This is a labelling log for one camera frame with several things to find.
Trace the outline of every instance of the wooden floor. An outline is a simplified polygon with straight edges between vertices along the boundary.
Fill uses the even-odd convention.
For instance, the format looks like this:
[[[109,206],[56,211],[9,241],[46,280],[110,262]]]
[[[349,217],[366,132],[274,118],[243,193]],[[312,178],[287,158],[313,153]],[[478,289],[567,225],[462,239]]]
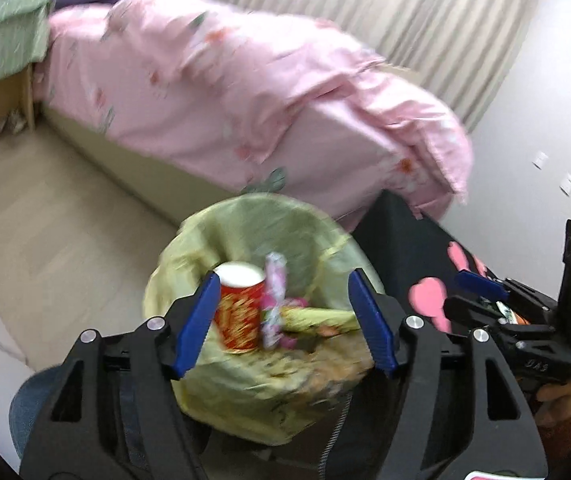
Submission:
[[[35,370],[85,328],[136,328],[175,233],[47,124],[0,139],[0,316]]]

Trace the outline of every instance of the light switch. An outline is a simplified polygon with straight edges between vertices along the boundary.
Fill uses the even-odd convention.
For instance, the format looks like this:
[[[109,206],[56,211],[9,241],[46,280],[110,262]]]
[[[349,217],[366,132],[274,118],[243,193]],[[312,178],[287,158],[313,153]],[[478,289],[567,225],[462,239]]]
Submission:
[[[534,160],[532,161],[532,163],[539,168],[540,170],[543,169],[543,165],[545,164],[545,161],[548,160],[548,156],[543,153],[543,152],[539,152],[536,154],[536,156],[534,157]]]
[[[571,192],[571,174],[568,173],[565,177],[563,177],[563,180],[561,181],[561,190],[563,193],[569,196]]]

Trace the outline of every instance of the metal screw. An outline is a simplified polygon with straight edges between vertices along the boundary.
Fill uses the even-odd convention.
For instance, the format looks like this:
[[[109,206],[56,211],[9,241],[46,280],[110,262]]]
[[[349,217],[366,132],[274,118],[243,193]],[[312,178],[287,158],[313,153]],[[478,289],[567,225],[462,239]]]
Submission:
[[[82,340],[82,343],[92,343],[96,338],[97,332],[90,328],[88,330],[84,330],[79,339]]]
[[[406,317],[406,325],[414,330],[418,330],[423,327],[423,320],[419,316],[408,316]]]
[[[476,329],[472,335],[479,343],[485,343],[489,339],[488,333],[482,328]]]
[[[161,330],[165,326],[165,319],[163,317],[150,317],[146,326],[150,330]]]

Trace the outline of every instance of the yellow-green plastic bag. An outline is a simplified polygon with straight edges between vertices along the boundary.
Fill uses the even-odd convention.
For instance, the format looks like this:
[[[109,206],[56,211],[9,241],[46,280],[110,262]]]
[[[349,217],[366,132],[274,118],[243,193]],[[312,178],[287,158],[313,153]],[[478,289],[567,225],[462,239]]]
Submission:
[[[272,251],[287,258],[288,296],[335,309],[336,325],[351,331],[324,340],[312,354],[281,349],[231,354],[213,324],[197,365],[173,388],[181,410],[192,418],[280,446],[326,415],[373,366],[361,331],[353,330],[358,324],[346,316],[347,277],[361,267],[376,290],[383,286],[350,235],[325,213],[284,196],[247,194],[219,202],[186,219],[163,251],[146,288],[144,316],[163,316],[218,264],[264,267]]]

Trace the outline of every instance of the paper cup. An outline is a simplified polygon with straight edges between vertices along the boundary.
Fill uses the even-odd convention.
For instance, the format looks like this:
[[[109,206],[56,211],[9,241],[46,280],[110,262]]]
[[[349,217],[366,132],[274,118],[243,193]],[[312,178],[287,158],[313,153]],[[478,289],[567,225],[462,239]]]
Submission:
[[[259,347],[261,298],[266,282],[262,269],[227,262],[214,269],[221,282],[221,301],[214,322],[227,351],[243,353]]]

